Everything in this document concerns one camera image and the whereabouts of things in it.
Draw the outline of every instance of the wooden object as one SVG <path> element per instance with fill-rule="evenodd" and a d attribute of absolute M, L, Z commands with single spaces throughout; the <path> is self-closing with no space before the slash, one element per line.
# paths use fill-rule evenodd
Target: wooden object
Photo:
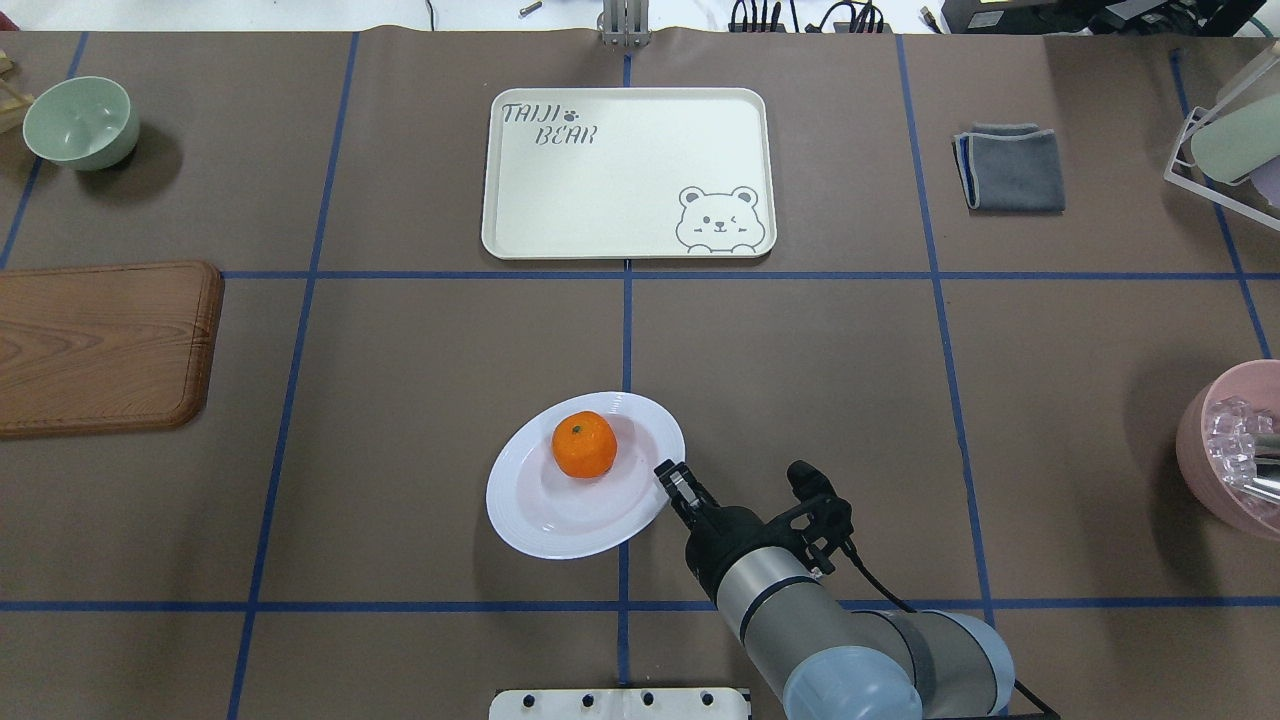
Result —
<path fill-rule="evenodd" d="M 201 261 L 0 272 L 0 438 L 187 423 L 221 296 Z"/>
<path fill-rule="evenodd" d="M 22 124 L 22 119 L 27 115 L 27 109 L 36 101 L 36 96 L 18 92 L 3 78 L 0 78 L 0 90 L 12 96 L 10 100 L 0 101 L 0 132 L 4 132 Z"/>

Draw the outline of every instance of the bear face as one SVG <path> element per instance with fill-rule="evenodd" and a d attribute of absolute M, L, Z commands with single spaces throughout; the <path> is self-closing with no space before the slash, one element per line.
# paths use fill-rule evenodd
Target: bear face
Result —
<path fill-rule="evenodd" d="M 764 242 L 764 224 L 755 214 L 758 201 L 750 187 L 723 193 L 686 187 L 680 191 L 685 210 L 676 225 L 676 240 L 690 255 L 750 254 Z"/>

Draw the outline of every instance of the green cup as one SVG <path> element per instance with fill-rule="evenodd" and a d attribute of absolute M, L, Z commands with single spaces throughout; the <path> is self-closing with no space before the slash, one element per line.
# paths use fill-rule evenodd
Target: green cup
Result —
<path fill-rule="evenodd" d="M 109 168 L 138 142 L 129 94 L 105 77 L 77 77 L 46 90 L 27 110 L 22 138 L 50 163 L 73 170 Z"/>

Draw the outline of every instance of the white plate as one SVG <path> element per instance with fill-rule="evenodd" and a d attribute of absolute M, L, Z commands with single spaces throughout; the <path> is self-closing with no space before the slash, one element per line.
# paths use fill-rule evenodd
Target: white plate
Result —
<path fill-rule="evenodd" d="M 750 90 L 493 101 L 480 237 L 497 258 L 758 258 L 776 236 L 764 100 Z"/>
<path fill-rule="evenodd" d="M 570 478 L 552 457 L 552 433 L 575 413 L 599 413 L 618 437 L 613 468 L 594 480 Z M 667 505 L 653 469 L 685 459 L 685 436 L 671 413 L 639 395 L 596 392 L 566 400 L 525 423 L 489 473 L 489 521 L 511 547 L 534 557 L 571 560 L 603 552 L 639 533 Z"/>

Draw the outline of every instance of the pink bowl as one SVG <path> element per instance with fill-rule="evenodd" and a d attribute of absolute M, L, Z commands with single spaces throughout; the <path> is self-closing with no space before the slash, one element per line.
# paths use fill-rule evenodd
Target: pink bowl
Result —
<path fill-rule="evenodd" d="M 1262 520 L 1256 511 L 1251 512 L 1249 505 L 1261 501 L 1224 484 L 1204 447 L 1208 439 L 1204 418 L 1210 405 L 1233 395 L 1248 400 L 1257 410 L 1280 410 L 1280 360 L 1252 360 L 1236 365 L 1196 396 L 1178 424 L 1178 466 L 1187 486 L 1210 512 L 1233 528 L 1280 541 L 1280 514 Z"/>

